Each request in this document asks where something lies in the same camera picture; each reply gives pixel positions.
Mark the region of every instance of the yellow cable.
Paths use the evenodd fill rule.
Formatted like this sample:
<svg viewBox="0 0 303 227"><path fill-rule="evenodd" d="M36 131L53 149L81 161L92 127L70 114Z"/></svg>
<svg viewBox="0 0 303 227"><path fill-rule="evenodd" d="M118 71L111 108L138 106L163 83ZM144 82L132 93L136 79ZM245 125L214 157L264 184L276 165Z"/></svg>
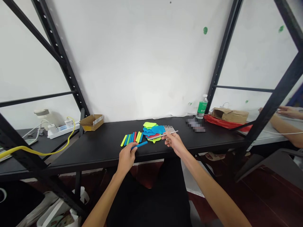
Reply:
<svg viewBox="0 0 303 227"><path fill-rule="evenodd" d="M44 153L41 153L41 152L38 152L38 151L35 151L35 150L32 150L26 146L18 146L18 147L15 147L15 148L12 148L12 149L9 149L7 151L4 151L3 153L0 154L0 159L10 155L11 153L17 151L17 150L24 150L24 151L27 151L29 153L32 153L32 154L37 154L37 155L41 155L41 156L48 156L48 155L52 155L52 154L56 154L56 153L59 153L61 151L63 151L68 145L69 145L69 139L70 137L72 136L72 134L74 133L75 131L75 127L76 127L76 123L75 123L75 120L72 118L72 117L67 117L67 118L71 118L73 120L73 123L74 123L74 129L72 131L72 133L69 135L68 139L67 139L67 144L64 146L64 148L62 148L61 150L59 151L56 151L56 152L53 152L53 153L47 153L47 154L44 154Z"/></svg>

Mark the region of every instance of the water bottle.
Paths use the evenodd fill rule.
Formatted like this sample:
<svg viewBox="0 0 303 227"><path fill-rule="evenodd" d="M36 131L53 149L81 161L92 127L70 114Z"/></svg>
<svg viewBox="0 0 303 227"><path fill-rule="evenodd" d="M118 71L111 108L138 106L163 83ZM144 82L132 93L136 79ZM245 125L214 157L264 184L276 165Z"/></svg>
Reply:
<svg viewBox="0 0 303 227"><path fill-rule="evenodd" d="M206 107L207 107L207 103L208 103L207 95L203 95L203 101L201 101L199 103L196 118L203 119L203 116L205 114L205 110L206 110Z"/></svg>

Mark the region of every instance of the person's left hand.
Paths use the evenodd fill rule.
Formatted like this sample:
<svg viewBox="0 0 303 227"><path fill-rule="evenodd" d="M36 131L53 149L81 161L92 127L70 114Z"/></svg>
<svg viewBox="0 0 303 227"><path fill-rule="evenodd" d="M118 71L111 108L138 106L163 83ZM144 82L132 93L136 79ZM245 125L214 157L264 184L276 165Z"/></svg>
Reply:
<svg viewBox="0 0 303 227"><path fill-rule="evenodd" d="M135 161L135 152L138 149L135 147L131 150L133 146L137 146L138 143L129 143L125 148L123 148L119 154L119 164L117 172L123 174L124 176L128 173L130 168L133 166Z"/></svg>

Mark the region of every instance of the small cardboard box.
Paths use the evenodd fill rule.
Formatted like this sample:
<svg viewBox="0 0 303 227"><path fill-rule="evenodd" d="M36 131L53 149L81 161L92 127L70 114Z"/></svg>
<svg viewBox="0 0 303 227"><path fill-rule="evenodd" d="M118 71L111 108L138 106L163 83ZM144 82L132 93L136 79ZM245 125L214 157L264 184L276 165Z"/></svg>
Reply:
<svg viewBox="0 0 303 227"><path fill-rule="evenodd" d="M226 108L214 108L213 112L211 113L211 115L215 118L242 124L246 123L248 114L249 113L246 111L231 110Z"/></svg>
<svg viewBox="0 0 303 227"><path fill-rule="evenodd" d="M95 131L104 123L102 114L89 115L80 121L84 131Z"/></svg>

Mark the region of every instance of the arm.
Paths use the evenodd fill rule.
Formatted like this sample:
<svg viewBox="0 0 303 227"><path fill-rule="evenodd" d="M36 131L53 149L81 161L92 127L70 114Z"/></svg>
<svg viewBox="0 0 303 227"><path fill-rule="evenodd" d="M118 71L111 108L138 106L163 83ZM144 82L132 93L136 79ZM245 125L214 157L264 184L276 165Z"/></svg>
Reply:
<svg viewBox="0 0 303 227"><path fill-rule="evenodd" d="M162 137L162 139L168 138L165 144L172 147L174 152L182 159L222 224L224 226L251 226L229 195L185 148L180 136L176 133L166 133L166 135L168 136Z"/></svg>
<svg viewBox="0 0 303 227"><path fill-rule="evenodd" d="M121 150L119 154L117 172L114 174L105 192L102 194L101 198L85 220L82 227L104 226L119 187L127 172L134 164L137 147L132 149L132 151L130 151L130 149L135 145L138 145L138 143L129 143L124 149Z"/></svg>
<svg viewBox="0 0 303 227"><path fill-rule="evenodd" d="M285 122L276 114L272 116L272 118L270 119L270 123L281 134L302 132L302 130L297 129L296 127ZM303 133L283 136L285 136L295 147L303 148Z"/></svg>
<svg viewBox="0 0 303 227"><path fill-rule="evenodd" d="M298 110L292 107L280 106L280 111L278 114L289 118L303 119L303 113L300 113ZM271 125L276 129L279 133L297 133L302 132L302 130L297 129L291 124L285 122L281 119L277 114L274 114L270 119ZM303 133L300 134L292 134L292 135L283 135L285 136L295 147L303 148Z"/></svg>

